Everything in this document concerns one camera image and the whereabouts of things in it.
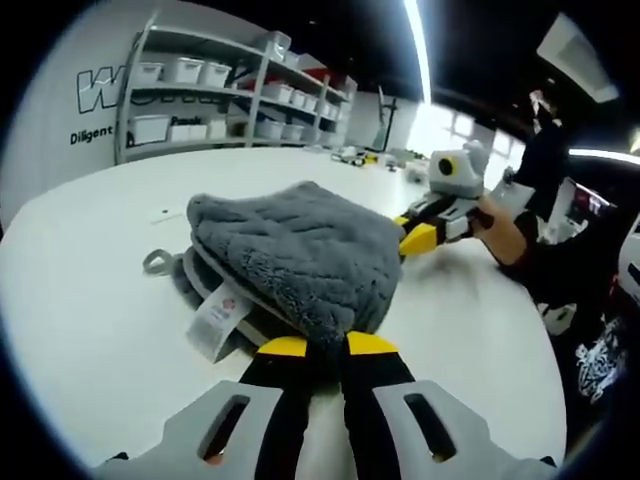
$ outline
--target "human arm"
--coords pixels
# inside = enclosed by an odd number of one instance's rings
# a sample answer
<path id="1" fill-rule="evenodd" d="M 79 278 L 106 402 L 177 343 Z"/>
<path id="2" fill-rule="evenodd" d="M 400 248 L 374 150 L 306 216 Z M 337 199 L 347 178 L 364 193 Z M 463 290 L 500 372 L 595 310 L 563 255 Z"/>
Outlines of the human arm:
<path id="1" fill-rule="evenodd" d="M 552 307 L 575 303 L 588 292 L 608 292 L 620 245 L 637 214 L 637 207 L 621 207 L 565 242 L 543 245 L 527 241 L 506 211 L 490 198 L 480 199 L 478 207 L 495 220 L 488 230 L 472 221 L 474 235 L 509 277 L 522 283 L 536 301 Z"/>

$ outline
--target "gray gripper housing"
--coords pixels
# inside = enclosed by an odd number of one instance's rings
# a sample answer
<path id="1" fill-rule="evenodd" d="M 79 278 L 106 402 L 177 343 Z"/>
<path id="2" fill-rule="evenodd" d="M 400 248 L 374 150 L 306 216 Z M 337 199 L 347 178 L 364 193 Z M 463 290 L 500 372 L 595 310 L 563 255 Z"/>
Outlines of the gray gripper housing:
<path id="1" fill-rule="evenodd" d="M 164 426 L 162 441 L 131 460 L 113 459 L 98 466 L 104 480 L 253 479 L 260 447 L 282 390 L 221 381 Z M 229 410 L 245 404 L 219 466 L 202 457 Z"/>
<path id="2" fill-rule="evenodd" d="M 393 437 L 402 480 L 546 480 L 557 472 L 538 460 L 517 460 L 499 448 L 491 441 L 487 422 L 434 382 L 378 387 L 374 394 Z M 425 433 L 412 403 L 422 403 L 431 412 Z M 450 439 L 444 443 L 453 446 L 452 456 L 436 461 L 432 452 L 440 452 L 433 445 L 443 442 L 431 434 L 443 433 Z"/>
<path id="3" fill-rule="evenodd" d="M 421 381 L 378 387 L 375 396 L 387 419 L 402 480 L 546 480 L 556 469 L 538 460 L 516 460 L 496 446 L 487 422 L 437 384 Z M 100 480 L 252 480 L 260 447 L 282 390 L 222 381 L 170 418 L 161 443 L 131 460 L 108 460 L 93 471 Z M 409 405 L 423 398 L 432 419 L 444 426 L 455 450 L 438 462 L 431 455 Z M 202 460 L 220 423 L 235 404 L 245 404 L 224 450 L 224 462 Z M 442 431 L 433 425 L 433 431 Z"/>

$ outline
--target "window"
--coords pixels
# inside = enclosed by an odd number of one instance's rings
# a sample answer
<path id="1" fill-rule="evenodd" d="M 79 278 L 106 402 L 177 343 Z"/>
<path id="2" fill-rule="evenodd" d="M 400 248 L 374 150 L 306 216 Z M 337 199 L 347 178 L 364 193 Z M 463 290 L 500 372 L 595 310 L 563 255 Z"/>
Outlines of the window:
<path id="1" fill-rule="evenodd" d="M 511 150 L 511 137 L 500 130 L 496 130 L 496 136 L 493 139 L 493 149 L 505 157 L 508 157 Z"/>
<path id="2" fill-rule="evenodd" d="M 453 124 L 453 131 L 458 135 L 470 137 L 473 131 L 473 119 L 461 113 L 456 115 L 456 121 Z"/>
<path id="3" fill-rule="evenodd" d="M 456 135 L 455 133 L 451 135 L 449 140 L 449 148 L 457 150 L 461 149 L 465 143 L 467 143 L 469 139 L 467 137 L 461 137 L 460 135 Z"/>
<path id="4" fill-rule="evenodd" d="M 500 180 L 502 180 L 502 175 L 504 174 L 508 163 L 507 157 L 500 155 L 495 151 L 491 153 L 487 169 L 484 172 L 484 188 L 489 190 L 496 188 L 498 183 L 500 183 Z"/>
<path id="5" fill-rule="evenodd" d="M 430 156 L 435 150 L 460 149 L 473 131 L 473 119 L 439 105 L 420 104 L 407 148 Z"/>
<path id="6" fill-rule="evenodd" d="M 518 170 L 522 164 L 522 155 L 524 154 L 524 143 L 518 140 L 511 140 L 511 153 L 509 154 L 509 166 L 514 170 Z"/>

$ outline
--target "white table surface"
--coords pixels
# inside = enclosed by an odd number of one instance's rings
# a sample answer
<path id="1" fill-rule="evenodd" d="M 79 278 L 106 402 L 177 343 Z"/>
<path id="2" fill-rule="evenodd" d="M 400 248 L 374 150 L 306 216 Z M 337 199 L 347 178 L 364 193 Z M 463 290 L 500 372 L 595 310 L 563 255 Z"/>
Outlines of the white table surface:
<path id="1" fill-rule="evenodd" d="M 255 148 L 183 153 L 105 170 L 29 202 L 0 243 L 8 344 L 52 428 L 87 465 L 156 444 L 164 421 L 250 362 L 213 365 L 187 342 L 193 312 L 167 277 L 143 274 L 153 249 L 189 241 L 189 198 L 243 198 L 314 180 L 394 217 L 423 187 L 401 171 L 335 163 L 327 154 Z M 565 448 L 560 376 L 524 289 L 476 240 L 410 258 L 379 334 L 418 379 L 431 379 L 488 422 L 517 457 Z M 340 395 L 314 399 L 298 478 L 350 478 Z"/>

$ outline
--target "person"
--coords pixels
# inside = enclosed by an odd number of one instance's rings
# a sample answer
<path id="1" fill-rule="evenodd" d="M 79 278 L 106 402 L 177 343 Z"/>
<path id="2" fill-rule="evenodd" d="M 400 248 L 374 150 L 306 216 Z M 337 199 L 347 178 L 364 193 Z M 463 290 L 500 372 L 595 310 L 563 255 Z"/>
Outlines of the person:
<path id="1" fill-rule="evenodd" d="M 622 261 L 621 250 L 636 239 L 634 234 L 640 229 L 640 201 L 619 205 L 577 236 L 556 245 L 527 239 L 490 197 L 481 198 L 478 207 L 495 220 L 489 229 L 472 220 L 473 234 L 507 276 L 552 308 L 576 304 L 568 330 L 551 337 L 562 378 L 567 447 L 571 450 L 603 420 L 612 403 L 612 387 L 628 370 L 629 351 L 637 344 L 640 308 L 628 285 L 626 290 L 620 287 L 617 274 L 625 273 L 627 278 L 634 268 L 628 252 L 627 263 Z"/>
<path id="2" fill-rule="evenodd" d="M 535 240 L 540 236 L 539 225 L 549 222 L 565 177 L 568 134 L 549 92 L 535 90 L 529 97 L 535 135 L 526 144 L 513 181 L 535 188 L 526 210 L 515 220 L 525 237 Z"/>

